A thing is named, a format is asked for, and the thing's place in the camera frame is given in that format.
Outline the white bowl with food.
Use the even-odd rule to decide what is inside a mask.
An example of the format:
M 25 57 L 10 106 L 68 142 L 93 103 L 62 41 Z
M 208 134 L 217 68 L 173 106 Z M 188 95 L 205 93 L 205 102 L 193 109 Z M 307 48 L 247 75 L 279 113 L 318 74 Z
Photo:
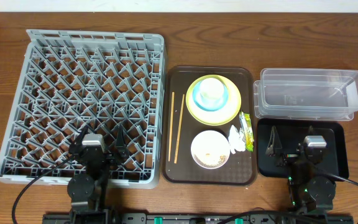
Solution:
M 200 132 L 191 142 L 193 160 L 204 169 L 222 167 L 231 155 L 231 147 L 226 137 L 218 131 Z

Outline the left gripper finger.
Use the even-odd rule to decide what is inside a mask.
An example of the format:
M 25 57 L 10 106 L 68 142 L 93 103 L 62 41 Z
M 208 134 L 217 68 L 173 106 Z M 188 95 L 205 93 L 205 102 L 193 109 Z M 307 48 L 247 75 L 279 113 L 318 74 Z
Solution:
M 124 131 L 123 126 L 120 125 L 117 133 L 117 139 L 115 143 L 115 147 L 119 153 L 126 153 L 127 146 L 124 140 Z
M 70 144 L 70 148 L 75 148 L 75 147 L 81 146 L 82 140 L 87 133 L 88 133 L 88 127 L 85 126 L 84 128 L 81 129 L 81 132 L 79 133 L 79 135 Z

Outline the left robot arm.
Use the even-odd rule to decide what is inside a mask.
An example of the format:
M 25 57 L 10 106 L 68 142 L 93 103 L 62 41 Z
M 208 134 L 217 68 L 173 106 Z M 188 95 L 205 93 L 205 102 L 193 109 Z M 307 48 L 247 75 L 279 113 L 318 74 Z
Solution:
M 89 133 L 87 127 L 70 144 L 69 153 L 86 169 L 84 174 L 76 174 L 68 183 L 70 223 L 121 222 L 114 210 L 105 206 L 105 197 L 111 167 L 122 165 L 130 157 L 122 126 L 118 129 L 115 148 L 111 152 L 103 136 Z

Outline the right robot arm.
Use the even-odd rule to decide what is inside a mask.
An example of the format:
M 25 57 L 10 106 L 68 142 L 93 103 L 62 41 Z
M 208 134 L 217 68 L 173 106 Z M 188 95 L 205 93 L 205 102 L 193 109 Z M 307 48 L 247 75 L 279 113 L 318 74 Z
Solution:
M 322 136 L 306 136 L 294 153 L 283 150 L 277 128 L 271 128 L 265 154 L 275 158 L 277 167 L 288 171 L 288 189 L 293 211 L 306 215 L 323 215 L 333 209 L 336 184 L 319 173 L 327 143 Z

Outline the wooden chopstick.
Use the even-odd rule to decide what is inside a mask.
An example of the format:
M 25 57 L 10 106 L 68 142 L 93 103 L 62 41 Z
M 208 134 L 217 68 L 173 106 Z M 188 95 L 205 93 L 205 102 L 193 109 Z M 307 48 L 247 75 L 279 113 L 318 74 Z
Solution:
M 182 120 L 183 120 L 184 104 L 185 104 L 185 94 L 182 94 L 180 117 L 179 117 L 179 122 L 178 122 L 178 131 L 177 131 L 177 141 L 176 141 L 176 146 L 175 146 L 174 164 L 176 164 L 177 160 L 178 160 L 178 152 L 179 152 L 179 144 L 180 144 L 180 135 L 181 135 Z
M 175 102 L 175 92 L 172 92 L 171 95 L 171 107 L 170 107 L 170 122 L 169 122 L 169 139 L 168 139 L 168 162 L 170 162 L 170 154 L 172 151 L 172 131 L 173 131 L 173 114 L 174 114 L 174 102 Z

